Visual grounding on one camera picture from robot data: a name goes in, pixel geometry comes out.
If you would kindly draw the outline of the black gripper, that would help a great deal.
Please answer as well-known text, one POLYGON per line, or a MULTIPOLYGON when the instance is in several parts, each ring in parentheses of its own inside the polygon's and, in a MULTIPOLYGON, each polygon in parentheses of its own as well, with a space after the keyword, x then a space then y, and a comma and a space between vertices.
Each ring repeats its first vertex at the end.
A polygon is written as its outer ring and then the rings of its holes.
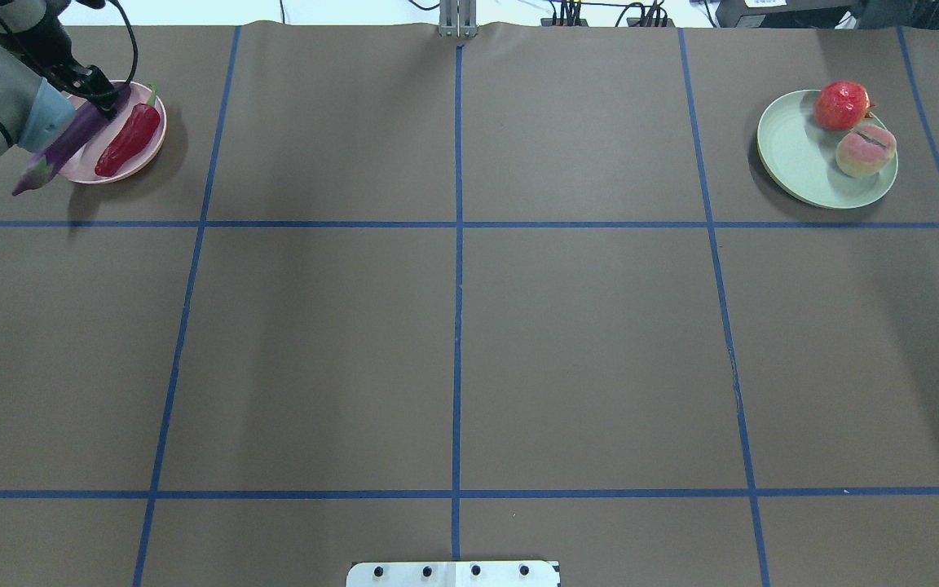
POLYGON ((119 96, 119 89, 97 66, 57 64, 55 86, 64 93, 81 97, 95 107, 114 107, 119 96))

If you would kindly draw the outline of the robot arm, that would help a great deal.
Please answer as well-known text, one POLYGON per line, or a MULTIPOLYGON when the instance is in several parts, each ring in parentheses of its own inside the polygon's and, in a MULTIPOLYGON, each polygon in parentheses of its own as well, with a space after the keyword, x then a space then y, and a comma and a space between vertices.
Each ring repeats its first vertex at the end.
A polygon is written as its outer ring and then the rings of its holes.
POLYGON ((73 55, 60 22, 67 1, 0 1, 0 157, 31 153, 14 190, 46 185, 130 98, 133 78, 112 81, 73 55))

